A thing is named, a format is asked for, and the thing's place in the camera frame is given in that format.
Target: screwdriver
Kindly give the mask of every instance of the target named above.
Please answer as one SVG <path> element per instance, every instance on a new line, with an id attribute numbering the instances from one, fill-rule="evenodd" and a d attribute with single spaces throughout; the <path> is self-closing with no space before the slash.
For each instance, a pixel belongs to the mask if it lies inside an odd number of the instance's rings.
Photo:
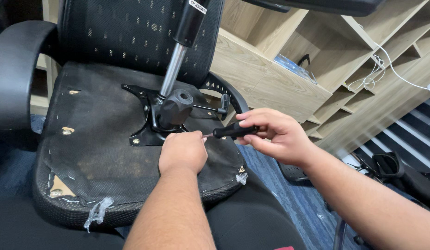
<path id="1" fill-rule="evenodd" d="M 256 134 L 260 130 L 258 126 L 252 126 L 248 128 L 240 127 L 240 122 L 235 122 L 225 128 L 215 128 L 212 134 L 203 135 L 203 138 L 206 137 L 215 137 L 220 139 L 224 136 L 230 137 L 243 137 L 246 134 Z"/>

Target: black armrest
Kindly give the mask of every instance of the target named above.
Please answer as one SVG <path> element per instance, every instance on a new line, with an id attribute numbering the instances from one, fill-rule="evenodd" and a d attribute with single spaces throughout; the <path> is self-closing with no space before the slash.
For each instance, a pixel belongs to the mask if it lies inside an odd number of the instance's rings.
<path id="1" fill-rule="evenodd" d="M 210 89 L 221 94 L 228 94 L 237 114 L 249 111 L 249 106 L 247 106 L 245 99 L 238 90 L 215 73 L 209 72 L 200 89 Z"/>
<path id="2" fill-rule="evenodd" d="M 266 4 L 278 4 L 299 9 L 315 10 L 346 16 L 367 16 L 373 13 L 385 0 L 243 0 L 264 8 Z"/>
<path id="3" fill-rule="evenodd" d="M 30 85 L 39 53 L 56 60 L 56 24 L 25 21 L 0 34 L 0 138 L 35 151 L 40 135 L 30 124 Z"/>

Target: bolt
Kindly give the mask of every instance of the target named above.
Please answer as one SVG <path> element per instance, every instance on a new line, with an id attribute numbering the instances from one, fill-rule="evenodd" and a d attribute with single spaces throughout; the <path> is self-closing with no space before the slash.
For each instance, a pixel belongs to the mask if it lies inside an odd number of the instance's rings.
<path id="1" fill-rule="evenodd" d="M 62 195 L 62 190 L 61 189 L 55 189 L 53 191 L 50 192 L 50 197 L 52 198 L 56 198 Z"/>

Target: adjustment lever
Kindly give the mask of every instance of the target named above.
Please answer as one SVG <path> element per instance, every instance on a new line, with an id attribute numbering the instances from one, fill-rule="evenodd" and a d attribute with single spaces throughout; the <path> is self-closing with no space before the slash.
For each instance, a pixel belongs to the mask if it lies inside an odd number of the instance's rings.
<path id="1" fill-rule="evenodd" d="M 226 119 L 227 113 L 229 112 L 230 104 L 231 104 L 231 99 L 229 98 L 229 95 L 223 94 L 221 96 L 221 108 L 213 109 L 213 108 L 208 108 L 208 107 L 203 107 L 198 105 L 193 105 L 193 106 L 198 109 L 215 111 L 217 114 L 221 114 L 221 120 L 224 121 Z"/>
<path id="2" fill-rule="evenodd" d="M 256 134 L 258 133 L 259 130 L 260 130 L 260 127 L 258 126 L 242 128 L 240 127 L 240 122 L 235 122 L 225 128 L 215 128 L 212 134 L 203 135 L 203 138 L 212 137 L 212 136 L 218 139 L 224 136 L 243 137 L 246 134 Z"/>

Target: right hand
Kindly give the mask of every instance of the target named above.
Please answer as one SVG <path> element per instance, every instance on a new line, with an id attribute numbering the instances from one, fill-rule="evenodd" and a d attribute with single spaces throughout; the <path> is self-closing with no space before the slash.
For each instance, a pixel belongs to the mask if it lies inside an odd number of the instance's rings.
<path id="1" fill-rule="evenodd" d="M 237 114 L 236 118 L 242 120 L 240 126 L 243 128 L 260 126 L 256 135 L 237 138 L 242 145 L 251 144 L 259 152 L 283 164 L 303 167 L 318 149 L 294 118 L 279 111 L 254 109 Z"/>

